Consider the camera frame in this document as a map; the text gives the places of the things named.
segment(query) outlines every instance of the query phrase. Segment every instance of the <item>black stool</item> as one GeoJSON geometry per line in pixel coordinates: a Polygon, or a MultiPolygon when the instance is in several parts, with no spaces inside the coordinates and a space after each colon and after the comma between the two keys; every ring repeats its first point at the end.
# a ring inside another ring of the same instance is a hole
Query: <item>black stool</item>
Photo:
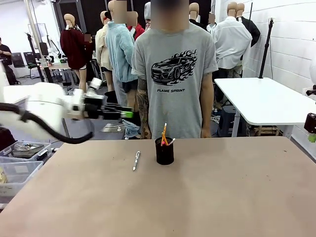
{"type": "MultiPolygon", "coordinates": [[[[232,136],[235,114],[236,114],[236,109],[234,106],[223,107],[222,114],[219,119],[218,129],[217,129],[217,135],[219,137],[232,136]]],[[[240,115],[237,137],[246,136],[246,126],[247,126],[247,123],[245,119],[240,115]]]]}

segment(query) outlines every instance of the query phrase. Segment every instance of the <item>black pencil cup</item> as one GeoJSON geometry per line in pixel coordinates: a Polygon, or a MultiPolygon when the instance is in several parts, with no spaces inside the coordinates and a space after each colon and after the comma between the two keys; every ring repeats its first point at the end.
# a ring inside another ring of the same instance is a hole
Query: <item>black pencil cup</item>
{"type": "MultiPolygon", "coordinates": [[[[166,139],[168,141],[168,144],[170,144],[172,139],[170,137],[166,137],[166,139]]],[[[161,140],[162,138],[157,138],[155,140],[157,163],[161,165],[172,164],[174,162],[173,143],[170,146],[161,146],[161,140]]]]}

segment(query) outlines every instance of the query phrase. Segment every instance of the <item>dark red jacket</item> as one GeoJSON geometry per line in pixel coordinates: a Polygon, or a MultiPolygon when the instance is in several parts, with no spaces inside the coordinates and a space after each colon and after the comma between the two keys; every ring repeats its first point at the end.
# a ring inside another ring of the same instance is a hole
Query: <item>dark red jacket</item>
{"type": "Polygon", "coordinates": [[[75,29],[64,30],[61,33],[60,46],[68,58],[69,67],[74,70],[86,65],[92,56],[91,43],[84,41],[84,34],[75,29]]]}
{"type": "MultiPolygon", "coordinates": [[[[128,26],[127,28],[130,31],[133,27],[132,26],[128,26]]],[[[138,24],[135,27],[134,40],[136,40],[144,32],[145,32],[144,28],[140,24],[138,24]]]]}

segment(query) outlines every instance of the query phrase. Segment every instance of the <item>white pen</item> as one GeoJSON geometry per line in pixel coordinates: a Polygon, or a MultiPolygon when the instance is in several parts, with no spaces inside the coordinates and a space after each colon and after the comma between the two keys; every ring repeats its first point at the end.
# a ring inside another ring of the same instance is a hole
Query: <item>white pen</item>
{"type": "Polygon", "coordinates": [[[137,163],[138,163],[138,158],[139,158],[139,155],[140,155],[140,151],[138,151],[136,153],[136,157],[135,157],[135,163],[134,163],[134,167],[133,167],[133,171],[135,171],[136,167],[137,167],[137,163]]]}
{"type": "Polygon", "coordinates": [[[174,143],[175,140],[176,140],[176,139],[173,138],[172,141],[169,143],[169,146],[170,146],[172,143],[174,143]]]}

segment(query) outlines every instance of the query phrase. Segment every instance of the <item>light blue jacket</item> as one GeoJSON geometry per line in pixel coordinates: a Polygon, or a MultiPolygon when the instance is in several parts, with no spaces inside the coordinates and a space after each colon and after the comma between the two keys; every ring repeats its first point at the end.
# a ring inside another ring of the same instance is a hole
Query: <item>light blue jacket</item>
{"type": "Polygon", "coordinates": [[[115,76],[121,82],[137,80],[137,77],[131,73],[135,43],[133,37],[125,24],[115,24],[114,21],[110,21],[108,27],[105,40],[115,76]]]}

